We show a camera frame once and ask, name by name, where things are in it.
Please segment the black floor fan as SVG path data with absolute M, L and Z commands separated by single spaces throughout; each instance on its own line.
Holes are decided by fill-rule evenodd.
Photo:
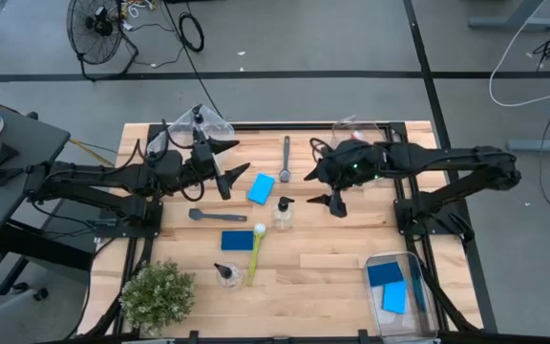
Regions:
M 70 0 L 67 8 L 66 31 L 80 65 L 82 76 L 92 82 L 121 79 L 138 57 L 138 48 L 124 32 L 123 0 Z M 131 56 L 120 72 L 90 76 L 87 65 L 109 62 L 121 43 L 129 44 Z

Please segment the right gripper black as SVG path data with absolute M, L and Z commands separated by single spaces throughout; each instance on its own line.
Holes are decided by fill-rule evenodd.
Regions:
M 378 179 L 383 163 L 383 151 L 376 144 L 361 140 L 342 141 L 334 150 L 324 154 L 316 167 L 304 177 L 305 181 L 317 179 L 327 184 L 331 194 L 323 194 L 307 202 L 327 204 L 332 215 L 346 217 L 348 212 L 342 192 Z

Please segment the light blue sponge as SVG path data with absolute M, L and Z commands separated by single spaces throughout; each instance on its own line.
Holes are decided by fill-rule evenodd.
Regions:
M 275 180 L 272 177 L 259 173 L 247 193 L 247 199 L 256 204 L 265 205 L 274 183 Z
M 405 280 L 386 284 L 383 292 L 382 309 L 387 312 L 406 312 L 407 283 Z

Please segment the dark blue sponge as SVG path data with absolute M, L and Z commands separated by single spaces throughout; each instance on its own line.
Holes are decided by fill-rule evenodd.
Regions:
M 367 267 L 371 287 L 379 287 L 404 280 L 402 270 L 396 262 Z
M 221 237 L 222 251 L 251 251 L 254 248 L 252 231 L 223 231 Z

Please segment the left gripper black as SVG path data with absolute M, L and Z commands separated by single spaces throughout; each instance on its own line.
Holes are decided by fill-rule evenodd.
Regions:
M 213 154 L 220 154 L 237 146 L 238 140 L 209 140 L 208 145 Z M 205 193 L 205 182 L 214 180 L 223 200 L 231 198 L 231 187 L 235 181 L 250 167 L 244 163 L 235 168 L 222 172 L 218 164 L 208 169 L 197 170 L 193 166 L 184 165 L 183 160 L 173 156 L 172 160 L 165 160 L 153 166 L 160 190 L 173 196 L 180 193 L 185 200 L 201 200 Z

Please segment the grey spoon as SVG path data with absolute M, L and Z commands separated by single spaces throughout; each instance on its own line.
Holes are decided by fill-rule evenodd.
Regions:
M 284 148 L 283 148 L 283 168 L 279 173 L 279 179 L 281 183 L 288 183 L 290 181 L 291 174 L 288 168 L 289 153 L 290 153 L 290 136 L 285 136 Z

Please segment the small black plastic part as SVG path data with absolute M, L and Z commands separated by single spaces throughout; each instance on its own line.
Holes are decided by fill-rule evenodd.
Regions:
M 6 143 L 2 143 L 0 146 L 0 166 L 5 162 L 17 157 L 19 152 Z
M 25 172 L 24 168 L 0 168 L 0 186 L 5 186 L 9 181 Z

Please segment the narrow clear plastic bin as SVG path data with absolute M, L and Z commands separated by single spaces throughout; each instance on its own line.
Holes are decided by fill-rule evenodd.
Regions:
M 371 287 L 367 267 L 396 262 L 407 283 L 406 312 L 396 314 L 382 309 L 384 286 Z M 437 316 L 419 260 L 407 251 L 386 251 L 370 256 L 363 267 L 370 308 L 376 329 L 386 343 L 427 341 L 435 338 Z

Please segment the artificial green plant white flowers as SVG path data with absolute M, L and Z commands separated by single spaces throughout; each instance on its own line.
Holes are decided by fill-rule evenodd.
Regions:
M 128 325 L 161 334 L 188 318 L 195 305 L 195 274 L 171 260 L 141 263 L 118 298 Z

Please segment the grey desk leg frame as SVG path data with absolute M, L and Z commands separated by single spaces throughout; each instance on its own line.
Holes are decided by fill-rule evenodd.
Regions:
M 475 16 L 470 17 L 467 25 L 472 29 L 521 29 L 527 32 L 550 31 L 550 18 L 538 17 L 537 13 L 545 0 L 522 0 L 508 16 Z

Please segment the clear soap bottle black pump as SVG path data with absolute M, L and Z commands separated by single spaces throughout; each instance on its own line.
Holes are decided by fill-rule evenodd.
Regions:
M 278 230 L 289 230 L 293 227 L 294 203 L 291 198 L 281 196 L 272 210 L 272 224 Z
M 234 263 L 214 264 L 219 284 L 226 289 L 237 289 L 243 285 L 243 271 Z
M 219 120 L 220 117 L 210 108 L 197 105 L 180 118 L 178 140 L 183 145 L 189 145 L 195 139 L 195 131 L 209 138 L 218 129 Z

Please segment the dark grey scraper brush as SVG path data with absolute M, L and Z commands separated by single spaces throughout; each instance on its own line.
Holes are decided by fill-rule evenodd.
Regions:
M 223 220 L 229 222 L 246 222 L 247 217 L 244 215 L 234 215 L 234 214 L 210 214 L 204 213 L 198 208 L 190 208 L 188 211 L 188 216 L 195 220 L 202 219 L 214 219 L 214 220 Z

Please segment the office chair base with casters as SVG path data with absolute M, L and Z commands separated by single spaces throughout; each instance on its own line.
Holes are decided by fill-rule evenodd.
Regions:
M 39 302 L 46 299 L 49 292 L 46 288 L 34 288 L 25 282 L 21 282 L 13 285 L 7 296 L 9 299 L 0 304 L 0 318 L 14 311 L 19 311 L 24 304 L 28 304 L 30 301 Z

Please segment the large square clear plastic tub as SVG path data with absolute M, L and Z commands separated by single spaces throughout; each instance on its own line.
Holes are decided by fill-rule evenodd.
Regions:
M 180 118 L 185 114 L 183 113 L 174 122 L 169 123 L 166 119 L 162 119 L 160 123 L 156 125 L 156 134 L 149 139 L 146 147 L 146 160 L 151 166 L 156 166 L 165 160 L 172 160 L 173 156 L 183 160 L 184 165 L 190 165 L 199 169 L 208 169 L 213 164 L 218 163 L 217 156 L 219 154 L 213 154 L 209 148 L 209 140 L 236 140 L 235 130 L 232 125 L 220 117 L 218 123 L 218 129 L 214 135 L 205 138 L 199 132 L 195 131 L 195 139 L 189 145 L 183 145 L 178 140 L 178 128 Z

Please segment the green dish brush white bristles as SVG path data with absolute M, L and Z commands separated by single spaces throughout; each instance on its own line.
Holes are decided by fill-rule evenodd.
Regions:
M 266 225 L 265 224 L 256 224 L 254 226 L 254 230 L 253 230 L 253 234 L 254 234 L 253 250 L 252 250 L 251 260 L 250 260 L 250 263 L 249 263 L 249 266 L 248 266 L 247 279 L 245 281 L 245 284 L 247 286 L 251 286 L 253 284 L 253 280 L 254 280 L 254 277 L 255 277 L 255 271 L 256 271 L 256 267 L 257 267 L 260 243 L 261 243 L 262 239 L 264 238 L 265 233 L 266 233 Z

